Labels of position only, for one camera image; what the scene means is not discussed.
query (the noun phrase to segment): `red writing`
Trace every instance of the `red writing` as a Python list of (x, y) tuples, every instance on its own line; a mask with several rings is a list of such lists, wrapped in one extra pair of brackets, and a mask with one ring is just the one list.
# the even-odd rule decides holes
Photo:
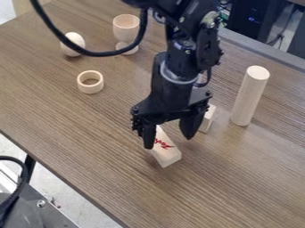
[(154, 143), (155, 144), (160, 144), (161, 147), (165, 150), (167, 150), (168, 148), (174, 148), (174, 146), (169, 146), (167, 143), (163, 142), (162, 140), (158, 140), (158, 139), (155, 139), (154, 140)]

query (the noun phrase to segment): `wooden cylinder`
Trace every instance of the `wooden cylinder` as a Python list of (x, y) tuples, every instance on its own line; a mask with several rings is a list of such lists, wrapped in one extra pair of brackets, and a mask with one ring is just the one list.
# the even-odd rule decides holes
[(251, 123), (269, 77), (269, 71), (263, 67), (252, 66), (247, 69), (231, 114), (233, 123), (238, 126)]

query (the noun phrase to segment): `wooden cup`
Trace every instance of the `wooden cup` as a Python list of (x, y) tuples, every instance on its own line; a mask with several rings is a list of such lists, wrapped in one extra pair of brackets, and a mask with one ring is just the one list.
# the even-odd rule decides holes
[[(120, 41), (116, 45), (116, 49), (121, 49), (127, 45), (132, 44), (139, 31), (140, 20), (135, 15), (121, 14), (113, 19), (113, 34)], [(138, 51), (138, 46), (133, 50), (125, 53), (130, 55)]]

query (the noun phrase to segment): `wire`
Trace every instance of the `wire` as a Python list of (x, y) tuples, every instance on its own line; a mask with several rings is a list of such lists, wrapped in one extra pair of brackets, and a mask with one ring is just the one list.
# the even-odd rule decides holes
[(283, 40), (284, 40), (284, 36), (281, 37), (280, 44), (279, 44), (279, 46), (277, 47), (277, 49), (281, 49), (282, 44), (283, 44)]
[(65, 45), (67, 45), (70, 49), (76, 51), (77, 53), (92, 56), (92, 57), (106, 57), (106, 56), (113, 56), (128, 52), (138, 46), (144, 38), (146, 27), (147, 27), (147, 20), (148, 20), (148, 9), (142, 9), (140, 15), (140, 29), (136, 40), (129, 46), (124, 47), (117, 51), (108, 51), (108, 52), (92, 52), (85, 48), (82, 48), (73, 42), (71, 42), (50, 20), (50, 18), (46, 15), (44, 9), (41, 7), (38, 0), (30, 0), (34, 9), (36, 10), (37, 14), (41, 17), (44, 21), (46, 26), (55, 34), (55, 36), (62, 41)]
[(284, 32), (287, 30), (288, 25), (289, 25), (289, 23), (290, 23), (290, 20), (292, 20), (293, 15), (294, 15), (295, 12), (296, 12), (296, 10), (294, 10), (294, 8), (293, 8), (292, 11), (291, 11), (291, 13), (290, 13), (290, 15), (289, 15), (289, 17), (288, 17), (287, 22), (285, 23), (285, 25), (284, 25), (284, 27), (283, 27), (283, 29), (282, 29), (282, 31), (279, 32), (279, 33), (277, 34), (276, 38), (274, 38), (273, 40), (271, 40), (270, 42), (268, 42), (267, 45), (272, 45), (272, 46), (273, 46), (273, 45), (276, 44), (276, 42), (277, 42), (279, 39), (281, 39), (282, 37), (284, 37)]
[(211, 80), (211, 68), (209, 68), (207, 70), (207, 81), (205, 83), (195, 83), (194, 84), (194, 87), (197, 87), (197, 88), (201, 88), (201, 87), (205, 87), (208, 85), (208, 83), (210, 82)]
[(13, 192), (1, 205), (0, 205), (0, 215), (4, 214), (6, 210), (15, 202), (16, 199), (18, 199), (22, 189), (24, 188), (28, 178), (29, 178), (29, 172), (27, 167), (23, 162), (16, 158), (8, 157), (8, 156), (0, 156), (0, 160), (8, 160), (12, 161), (14, 163), (17, 163), (21, 168), (21, 181), (18, 184), (15, 192)]

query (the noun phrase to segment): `wood grain table surface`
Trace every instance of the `wood grain table surface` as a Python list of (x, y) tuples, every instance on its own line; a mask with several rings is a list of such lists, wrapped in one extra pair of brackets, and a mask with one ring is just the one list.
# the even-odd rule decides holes
[[(111, 21), (137, 13), (117, 0), (53, 1), (45, 9), (92, 50), (115, 46)], [(150, 91), (153, 56), (165, 49), (150, 23), (139, 53), (68, 59), (35, 13), (0, 27), (0, 129), (63, 181), (128, 227), (305, 227), (305, 74), (224, 41), (210, 90), (218, 116), (188, 142), (164, 125), (183, 152), (162, 169), (130, 130), (129, 109)], [(243, 74), (271, 72), (252, 123), (229, 121)], [(78, 91), (76, 76), (99, 70), (99, 94)]]

